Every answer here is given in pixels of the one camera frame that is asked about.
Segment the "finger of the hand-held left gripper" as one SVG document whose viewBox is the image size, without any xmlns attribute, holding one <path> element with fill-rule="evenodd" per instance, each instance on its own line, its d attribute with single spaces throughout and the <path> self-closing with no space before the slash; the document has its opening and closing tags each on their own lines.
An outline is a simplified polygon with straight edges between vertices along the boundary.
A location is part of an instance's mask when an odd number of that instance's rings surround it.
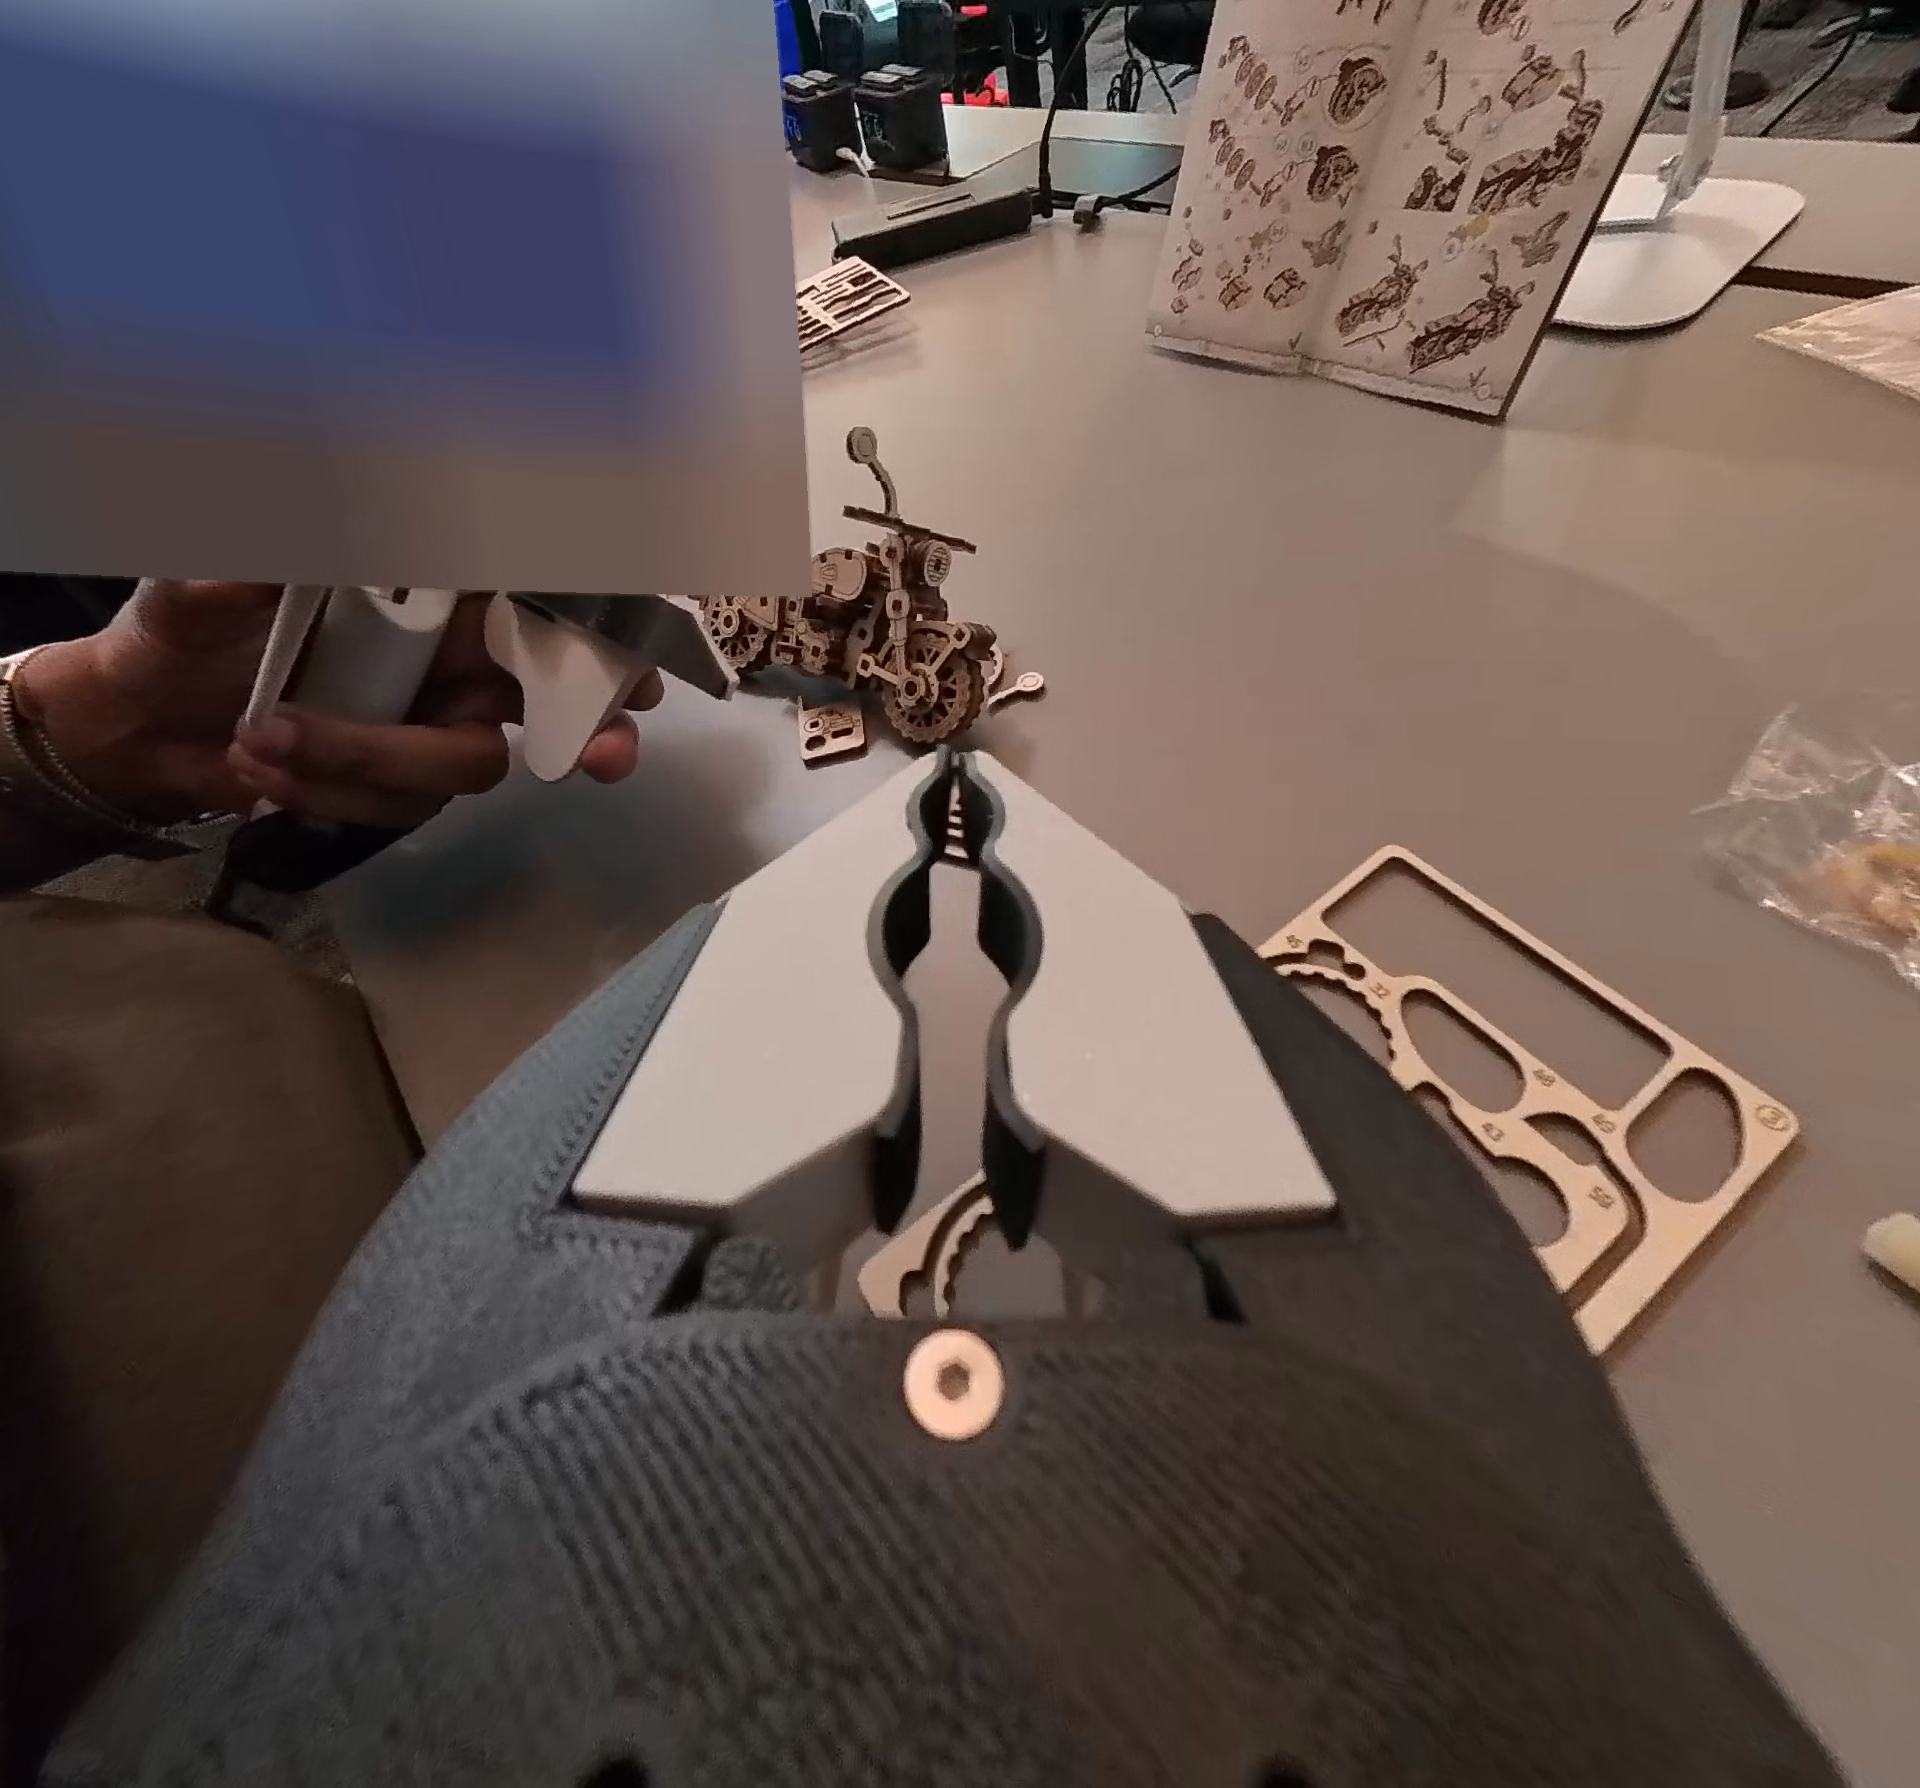
<svg viewBox="0 0 1920 1788">
<path fill-rule="evenodd" d="M 715 642 L 698 602 L 655 593 L 517 592 L 516 607 L 618 672 L 624 695 L 647 675 L 677 679 L 718 700 L 738 690 L 738 672 Z"/>
</svg>

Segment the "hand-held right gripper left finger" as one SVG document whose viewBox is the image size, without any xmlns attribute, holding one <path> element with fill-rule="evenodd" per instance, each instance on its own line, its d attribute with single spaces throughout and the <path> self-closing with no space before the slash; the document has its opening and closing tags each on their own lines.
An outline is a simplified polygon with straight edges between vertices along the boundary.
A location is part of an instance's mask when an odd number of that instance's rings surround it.
<svg viewBox="0 0 1920 1788">
<path fill-rule="evenodd" d="M 846 1249 L 900 1223 L 923 1158 L 919 1017 L 953 752 L 736 886 L 572 1181 L 601 1213 Z"/>
</svg>

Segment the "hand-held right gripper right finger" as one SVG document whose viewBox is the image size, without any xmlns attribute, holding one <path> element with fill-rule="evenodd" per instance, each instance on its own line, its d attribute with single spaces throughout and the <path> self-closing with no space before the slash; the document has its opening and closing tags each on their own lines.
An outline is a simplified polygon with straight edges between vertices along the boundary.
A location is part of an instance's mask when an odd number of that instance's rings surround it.
<svg viewBox="0 0 1920 1788">
<path fill-rule="evenodd" d="M 989 753 L 956 760 L 988 1039 L 980 1173 L 1011 1246 L 1182 1242 L 1336 1213 L 1182 901 Z"/>
</svg>

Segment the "grey desk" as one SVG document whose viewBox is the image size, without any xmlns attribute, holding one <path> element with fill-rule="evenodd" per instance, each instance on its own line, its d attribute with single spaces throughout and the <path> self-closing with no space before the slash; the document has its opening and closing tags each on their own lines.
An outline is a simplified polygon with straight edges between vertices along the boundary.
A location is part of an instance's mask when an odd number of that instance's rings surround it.
<svg viewBox="0 0 1920 1788">
<path fill-rule="evenodd" d="M 1494 426 L 1149 351 L 1162 224 L 911 275 L 803 374 L 812 541 L 973 538 L 955 604 L 1046 695 L 996 753 L 1264 942 L 1385 842 L 1782 1101 L 1786 1162 L 1619 1350 L 1695 1559 L 1858 1784 L 1916 1784 L 1916 993 L 1716 884 L 1695 810 L 1811 696 L 1916 688 L 1916 406 L 1764 343 L 1547 335 Z"/>
</svg>

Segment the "person's left hand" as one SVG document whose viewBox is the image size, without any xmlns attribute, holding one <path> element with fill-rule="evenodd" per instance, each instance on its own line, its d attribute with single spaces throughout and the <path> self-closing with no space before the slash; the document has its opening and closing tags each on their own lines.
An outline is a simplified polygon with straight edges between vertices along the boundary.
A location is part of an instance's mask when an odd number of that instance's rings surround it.
<svg viewBox="0 0 1920 1788">
<path fill-rule="evenodd" d="M 40 648 L 19 708 L 65 768 L 146 820 L 242 816 L 257 803 L 411 831 L 508 774 L 522 692 L 465 595 L 405 724 L 279 706 L 243 724 L 281 602 L 276 586 L 143 581 L 88 639 Z"/>
</svg>

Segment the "wooden motorcycle model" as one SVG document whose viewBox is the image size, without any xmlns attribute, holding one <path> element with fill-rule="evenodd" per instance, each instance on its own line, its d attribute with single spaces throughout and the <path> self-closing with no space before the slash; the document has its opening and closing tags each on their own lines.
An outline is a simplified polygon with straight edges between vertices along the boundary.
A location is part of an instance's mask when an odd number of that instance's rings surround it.
<svg viewBox="0 0 1920 1788">
<path fill-rule="evenodd" d="M 858 700 L 866 724 L 876 708 L 913 747 L 944 746 L 1010 700 L 1041 696 L 1041 672 L 1007 672 L 996 630 L 948 607 L 953 565 L 973 541 L 902 515 L 873 429 L 852 429 L 846 455 L 873 475 L 882 502 L 845 504 L 842 515 L 873 538 L 812 556 L 805 595 L 700 598 L 728 664 L 742 677 L 786 672 L 833 683 L 837 699 L 799 696 L 798 706 Z"/>
</svg>

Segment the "black power strip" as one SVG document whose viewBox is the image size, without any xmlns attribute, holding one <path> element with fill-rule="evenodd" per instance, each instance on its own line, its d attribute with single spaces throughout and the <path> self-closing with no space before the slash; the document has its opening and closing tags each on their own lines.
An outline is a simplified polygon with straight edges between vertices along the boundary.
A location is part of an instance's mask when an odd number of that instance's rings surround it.
<svg viewBox="0 0 1920 1788">
<path fill-rule="evenodd" d="M 898 270 L 1029 233 L 1034 193 L 1026 188 L 979 191 L 956 186 L 902 199 L 882 199 L 859 217 L 833 223 L 833 260 Z"/>
</svg>

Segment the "black battery charger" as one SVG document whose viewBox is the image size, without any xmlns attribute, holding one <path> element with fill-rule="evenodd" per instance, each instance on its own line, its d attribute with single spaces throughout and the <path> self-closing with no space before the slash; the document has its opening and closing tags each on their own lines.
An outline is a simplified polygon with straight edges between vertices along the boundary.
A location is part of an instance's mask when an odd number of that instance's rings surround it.
<svg viewBox="0 0 1920 1788">
<path fill-rule="evenodd" d="M 886 64 L 858 79 L 853 100 L 873 175 L 948 175 L 945 82 L 939 72 Z"/>
<path fill-rule="evenodd" d="M 858 166 L 862 134 L 855 84 L 829 70 L 781 76 L 786 144 L 793 161 L 814 173 Z"/>
</svg>

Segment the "person's brown trousers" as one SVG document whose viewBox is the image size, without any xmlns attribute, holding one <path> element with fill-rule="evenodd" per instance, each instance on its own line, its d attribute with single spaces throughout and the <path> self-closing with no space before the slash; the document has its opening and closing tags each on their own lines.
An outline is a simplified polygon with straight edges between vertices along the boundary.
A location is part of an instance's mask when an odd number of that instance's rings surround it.
<svg viewBox="0 0 1920 1788">
<path fill-rule="evenodd" d="M 203 912 L 2 911 L 5 1784 L 203 1549 L 418 1158 L 339 967 Z"/>
</svg>

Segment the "clear plastic bag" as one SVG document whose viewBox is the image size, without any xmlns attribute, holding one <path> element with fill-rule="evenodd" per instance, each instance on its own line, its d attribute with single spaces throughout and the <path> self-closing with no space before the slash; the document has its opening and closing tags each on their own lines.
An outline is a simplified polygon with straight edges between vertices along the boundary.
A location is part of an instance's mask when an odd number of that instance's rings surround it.
<svg viewBox="0 0 1920 1788">
<path fill-rule="evenodd" d="M 1714 877 L 1918 984 L 1918 696 L 1799 700 L 1697 817 Z"/>
<path fill-rule="evenodd" d="M 1918 397 L 1918 284 L 1811 313 L 1759 338 Z"/>
</svg>

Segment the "assembly instruction booklet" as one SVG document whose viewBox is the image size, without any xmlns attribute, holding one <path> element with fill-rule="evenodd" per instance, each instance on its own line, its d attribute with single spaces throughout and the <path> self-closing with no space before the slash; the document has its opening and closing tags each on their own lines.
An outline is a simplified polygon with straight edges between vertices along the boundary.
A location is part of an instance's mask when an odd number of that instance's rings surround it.
<svg viewBox="0 0 1920 1788">
<path fill-rule="evenodd" d="M 1700 0 L 1216 0 L 1171 353 L 1502 418 Z"/>
</svg>

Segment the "white monitor stand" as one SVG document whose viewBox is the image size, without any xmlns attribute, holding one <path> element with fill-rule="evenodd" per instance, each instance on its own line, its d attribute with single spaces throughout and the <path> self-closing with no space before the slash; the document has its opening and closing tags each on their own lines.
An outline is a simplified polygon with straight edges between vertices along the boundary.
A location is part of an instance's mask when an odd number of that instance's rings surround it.
<svg viewBox="0 0 1920 1788">
<path fill-rule="evenodd" d="M 1654 172 L 1627 169 L 1585 241 L 1553 326 L 1594 335 L 1679 327 L 1802 217 L 1802 191 L 1714 173 L 1750 0 L 1704 0 L 1679 149 Z"/>
</svg>

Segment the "wooden cutout frame sheet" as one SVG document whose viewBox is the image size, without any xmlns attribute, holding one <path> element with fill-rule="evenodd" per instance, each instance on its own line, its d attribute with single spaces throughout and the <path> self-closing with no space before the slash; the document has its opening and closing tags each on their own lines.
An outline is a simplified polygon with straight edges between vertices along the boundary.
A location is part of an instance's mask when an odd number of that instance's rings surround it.
<svg viewBox="0 0 1920 1788">
<path fill-rule="evenodd" d="M 1576 1066 L 1566 1033 L 1533 1044 L 1515 990 L 1469 984 L 1468 934 L 1632 1047 Z M 1402 845 L 1284 923 L 1262 958 L 1352 1009 L 1391 1079 L 1483 1177 L 1551 1204 L 1528 1241 L 1599 1358 L 1640 1330 L 1799 1138 L 1782 1101 Z"/>
</svg>

